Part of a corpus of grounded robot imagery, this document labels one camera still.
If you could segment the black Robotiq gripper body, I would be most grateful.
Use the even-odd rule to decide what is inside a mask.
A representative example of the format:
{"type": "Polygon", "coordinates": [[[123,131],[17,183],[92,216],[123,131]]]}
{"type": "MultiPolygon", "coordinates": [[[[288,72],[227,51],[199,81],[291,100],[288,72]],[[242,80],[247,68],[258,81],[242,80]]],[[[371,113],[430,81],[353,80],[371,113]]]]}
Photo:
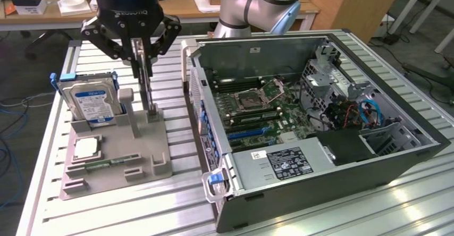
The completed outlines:
{"type": "Polygon", "coordinates": [[[120,38],[150,38],[164,13],[159,0],[96,0],[97,19],[120,38]]]}

